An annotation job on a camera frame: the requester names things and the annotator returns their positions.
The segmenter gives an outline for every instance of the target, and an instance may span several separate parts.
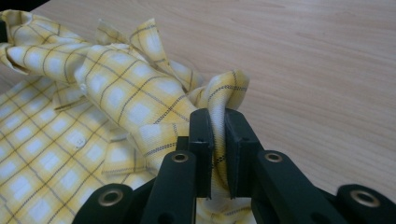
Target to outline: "plaid fabric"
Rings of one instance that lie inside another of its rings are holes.
[[[100,21],[94,45],[31,13],[0,17],[0,60],[27,75],[0,96],[1,223],[70,223],[103,185],[141,186],[203,107],[216,145],[213,200],[198,201],[197,221],[246,223],[249,201],[227,199],[224,155],[224,108],[242,103],[242,72],[201,87],[199,74],[166,57],[154,20],[129,38]]]

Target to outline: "metal grommet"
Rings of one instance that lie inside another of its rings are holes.
[[[120,189],[108,189],[103,192],[98,199],[100,205],[108,207],[119,203],[123,197],[123,193]]]
[[[265,159],[267,159],[268,161],[271,161],[271,162],[281,162],[281,161],[283,161],[283,158],[279,154],[276,154],[274,152],[270,152],[270,153],[265,154]]]
[[[175,162],[184,162],[189,159],[189,156],[183,153],[178,153],[172,156],[172,161]]]
[[[381,204],[381,202],[373,194],[364,190],[352,190],[350,191],[350,196],[357,203],[360,203],[367,207],[378,207]]]

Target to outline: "shirt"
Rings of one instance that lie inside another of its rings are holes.
[[[2,223],[70,223],[96,189],[133,189],[188,136],[190,113],[208,108],[215,137],[212,200],[197,222],[247,223],[249,200],[229,199],[225,108],[237,109],[248,77],[202,77],[166,56],[155,20],[127,37],[100,21],[96,43],[29,12],[0,13],[0,60],[26,79],[0,96]]]

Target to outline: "wood grain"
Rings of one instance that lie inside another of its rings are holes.
[[[93,40],[156,18],[170,58],[250,75],[240,111],[265,148],[318,187],[350,183],[396,202],[396,2],[51,0],[35,13]],[[1,90],[15,74],[0,68]]]

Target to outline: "table surface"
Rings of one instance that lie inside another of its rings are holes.
[[[396,202],[396,2],[50,0],[34,13],[93,41],[155,18],[168,56],[250,76],[240,107],[267,149],[318,187],[358,183]],[[0,90],[23,78],[0,66]]]

